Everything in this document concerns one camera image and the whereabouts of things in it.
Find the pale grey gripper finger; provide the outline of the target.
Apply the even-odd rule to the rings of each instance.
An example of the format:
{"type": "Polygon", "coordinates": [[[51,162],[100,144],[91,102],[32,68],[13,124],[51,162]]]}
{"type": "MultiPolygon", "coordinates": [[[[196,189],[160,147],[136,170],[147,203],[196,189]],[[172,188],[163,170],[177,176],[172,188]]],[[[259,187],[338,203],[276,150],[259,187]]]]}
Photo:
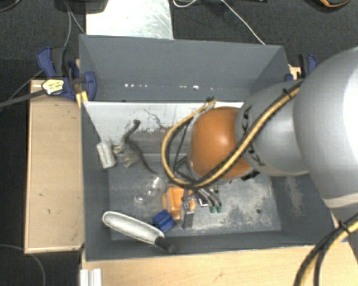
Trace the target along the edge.
{"type": "Polygon", "coordinates": [[[195,205],[192,201],[183,201],[183,228],[191,228],[193,225],[193,217],[195,215],[195,205]]]}
{"type": "Polygon", "coordinates": [[[197,203],[199,205],[199,213],[202,215],[202,217],[207,217],[209,213],[208,200],[204,199],[203,197],[198,197],[197,203]]]}

